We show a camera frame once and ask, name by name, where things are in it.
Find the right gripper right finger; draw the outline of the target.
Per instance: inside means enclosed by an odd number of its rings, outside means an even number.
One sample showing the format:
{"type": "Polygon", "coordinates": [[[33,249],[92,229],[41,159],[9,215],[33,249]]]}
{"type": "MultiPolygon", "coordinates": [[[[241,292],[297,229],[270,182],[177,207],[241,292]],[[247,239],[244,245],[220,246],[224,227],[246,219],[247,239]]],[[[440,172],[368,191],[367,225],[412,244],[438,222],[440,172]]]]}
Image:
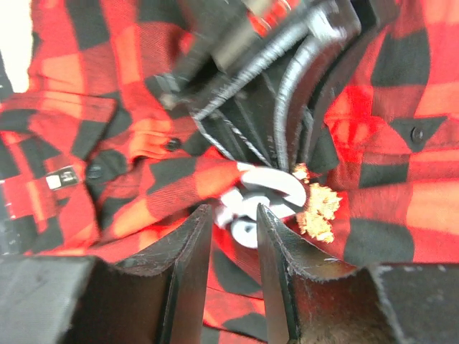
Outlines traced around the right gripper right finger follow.
{"type": "Polygon", "coordinates": [[[458,341],[456,264],[355,267],[262,205],[257,243],[270,343],[458,341]]]}

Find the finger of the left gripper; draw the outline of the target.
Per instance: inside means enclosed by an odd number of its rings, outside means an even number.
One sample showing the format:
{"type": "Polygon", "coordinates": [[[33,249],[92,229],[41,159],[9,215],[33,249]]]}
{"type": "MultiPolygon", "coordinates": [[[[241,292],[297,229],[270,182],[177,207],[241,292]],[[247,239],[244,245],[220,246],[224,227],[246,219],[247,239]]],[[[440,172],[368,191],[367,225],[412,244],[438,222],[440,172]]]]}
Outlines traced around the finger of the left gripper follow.
{"type": "Polygon", "coordinates": [[[280,167],[279,71],[263,71],[247,83],[223,74],[192,103],[200,129],[227,157],[280,167]]]}
{"type": "Polygon", "coordinates": [[[290,171],[307,162],[316,146],[325,110],[354,68],[346,53],[357,35],[319,39],[308,35],[287,64],[274,107],[277,167],[290,171]]]}

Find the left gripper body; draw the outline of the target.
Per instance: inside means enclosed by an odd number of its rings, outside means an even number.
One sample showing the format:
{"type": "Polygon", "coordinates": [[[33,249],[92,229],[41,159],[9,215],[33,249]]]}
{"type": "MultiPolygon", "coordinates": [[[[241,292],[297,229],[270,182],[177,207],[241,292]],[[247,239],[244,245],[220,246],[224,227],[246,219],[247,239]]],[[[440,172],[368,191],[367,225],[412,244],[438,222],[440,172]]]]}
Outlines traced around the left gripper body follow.
{"type": "Polygon", "coordinates": [[[172,109],[185,101],[205,118],[302,39],[334,61],[371,29],[397,15],[394,1],[180,1],[191,46],[153,93],[172,109]]]}

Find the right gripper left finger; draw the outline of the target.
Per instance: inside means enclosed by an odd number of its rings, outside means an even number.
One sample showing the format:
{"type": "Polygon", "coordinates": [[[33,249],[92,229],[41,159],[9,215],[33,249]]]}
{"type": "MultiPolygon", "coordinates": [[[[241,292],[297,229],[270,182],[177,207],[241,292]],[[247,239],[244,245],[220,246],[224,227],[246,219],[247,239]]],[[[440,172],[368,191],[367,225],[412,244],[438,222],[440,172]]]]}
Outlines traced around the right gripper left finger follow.
{"type": "Polygon", "coordinates": [[[212,209],[117,264],[98,257],[1,259],[3,343],[198,343],[212,209]]]}

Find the orange leaf brooch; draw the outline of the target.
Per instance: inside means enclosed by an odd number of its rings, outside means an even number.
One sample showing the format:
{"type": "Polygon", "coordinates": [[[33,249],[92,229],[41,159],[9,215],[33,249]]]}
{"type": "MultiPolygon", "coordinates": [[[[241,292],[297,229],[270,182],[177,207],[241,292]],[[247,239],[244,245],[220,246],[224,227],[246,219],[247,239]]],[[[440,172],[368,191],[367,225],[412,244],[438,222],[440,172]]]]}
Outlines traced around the orange leaf brooch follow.
{"type": "Polygon", "coordinates": [[[295,215],[300,234],[330,244],[334,241],[331,221],[335,219],[341,197],[328,186],[311,182],[304,163],[295,166],[293,175],[302,183],[307,196],[303,209],[295,215]]]}

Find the red black plaid shirt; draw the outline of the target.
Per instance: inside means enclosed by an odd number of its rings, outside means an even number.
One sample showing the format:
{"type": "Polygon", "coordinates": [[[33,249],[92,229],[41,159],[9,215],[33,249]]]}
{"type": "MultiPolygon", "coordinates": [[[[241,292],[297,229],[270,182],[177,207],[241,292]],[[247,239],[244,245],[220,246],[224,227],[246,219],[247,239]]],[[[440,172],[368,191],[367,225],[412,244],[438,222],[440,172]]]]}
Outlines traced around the red black plaid shirt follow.
{"type": "Polygon", "coordinates": [[[191,46],[180,1],[28,1],[29,88],[1,106],[1,253],[117,264],[212,209],[198,343],[270,343],[257,208],[333,258],[458,266],[458,3],[394,1],[356,41],[311,182],[336,191],[334,241],[300,234],[293,175],[223,154],[153,79],[191,46]]]}

